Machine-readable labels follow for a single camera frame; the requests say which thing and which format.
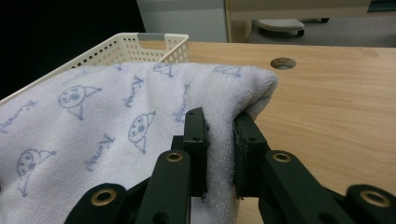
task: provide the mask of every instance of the printed towel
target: printed towel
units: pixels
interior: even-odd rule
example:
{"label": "printed towel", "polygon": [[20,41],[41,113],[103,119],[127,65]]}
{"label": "printed towel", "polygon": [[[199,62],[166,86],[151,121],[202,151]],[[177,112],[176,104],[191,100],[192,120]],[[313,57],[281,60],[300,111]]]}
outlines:
{"label": "printed towel", "polygon": [[206,198],[191,223],[235,223],[233,119],[254,119],[276,89],[254,66],[119,63],[82,66],[49,78],[0,107],[0,223],[64,223],[102,183],[130,189],[201,107],[211,145]]}

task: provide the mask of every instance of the black background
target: black background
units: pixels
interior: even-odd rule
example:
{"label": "black background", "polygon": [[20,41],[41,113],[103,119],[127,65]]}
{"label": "black background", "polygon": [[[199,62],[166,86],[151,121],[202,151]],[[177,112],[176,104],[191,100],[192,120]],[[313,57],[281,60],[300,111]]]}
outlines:
{"label": "black background", "polygon": [[39,0],[5,5],[1,9],[1,99],[113,35],[145,32],[135,0]]}

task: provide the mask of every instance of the table surface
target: table surface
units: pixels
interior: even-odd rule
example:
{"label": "table surface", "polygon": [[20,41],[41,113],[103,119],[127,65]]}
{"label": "table surface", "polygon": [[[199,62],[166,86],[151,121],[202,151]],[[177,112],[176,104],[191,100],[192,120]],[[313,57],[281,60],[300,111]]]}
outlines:
{"label": "table surface", "polygon": [[[190,62],[255,65],[279,84],[255,120],[271,149],[297,156],[318,182],[345,195],[368,184],[396,195],[396,49],[191,42]],[[275,58],[297,62],[288,70]],[[257,199],[238,223],[262,223]]]}

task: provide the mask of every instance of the round hole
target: round hole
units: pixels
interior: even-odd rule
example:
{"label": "round hole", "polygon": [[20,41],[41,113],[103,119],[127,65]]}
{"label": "round hole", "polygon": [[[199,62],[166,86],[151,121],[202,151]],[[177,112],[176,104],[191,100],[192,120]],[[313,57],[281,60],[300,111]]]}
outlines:
{"label": "round hole", "polygon": [[378,193],[376,191],[368,190],[368,189],[362,190],[361,197],[364,199],[364,201],[372,205],[378,207],[390,207],[390,200],[381,193]]}
{"label": "round hole", "polygon": [[180,153],[172,152],[166,155],[168,161],[181,161],[183,156]]}
{"label": "round hole", "polygon": [[279,70],[287,70],[293,68],[297,64],[291,58],[276,58],[271,61],[271,66]]}
{"label": "round hole", "polygon": [[155,224],[166,224],[169,221],[169,216],[165,212],[159,212],[152,217],[152,222]]}
{"label": "round hole", "polygon": [[291,161],[291,157],[285,153],[276,153],[273,155],[274,160],[280,162],[289,162]]}
{"label": "round hole", "polygon": [[327,213],[320,213],[318,215],[318,218],[320,222],[324,224],[338,224],[337,219],[334,216]]}
{"label": "round hole", "polygon": [[99,189],[91,197],[91,203],[95,206],[104,206],[111,203],[117,196],[114,189]]}

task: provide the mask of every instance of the white plastic basket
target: white plastic basket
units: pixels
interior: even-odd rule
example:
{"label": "white plastic basket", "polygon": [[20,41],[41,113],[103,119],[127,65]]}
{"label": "white plastic basket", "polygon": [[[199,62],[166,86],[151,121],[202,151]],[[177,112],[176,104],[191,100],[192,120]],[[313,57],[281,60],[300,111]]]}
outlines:
{"label": "white plastic basket", "polygon": [[[165,49],[144,49],[141,40],[164,41]],[[126,62],[187,63],[189,36],[177,34],[120,33],[80,54],[38,80],[0,101],[0,106],[36,84],[69,69],[84,65],[111,65]]]}

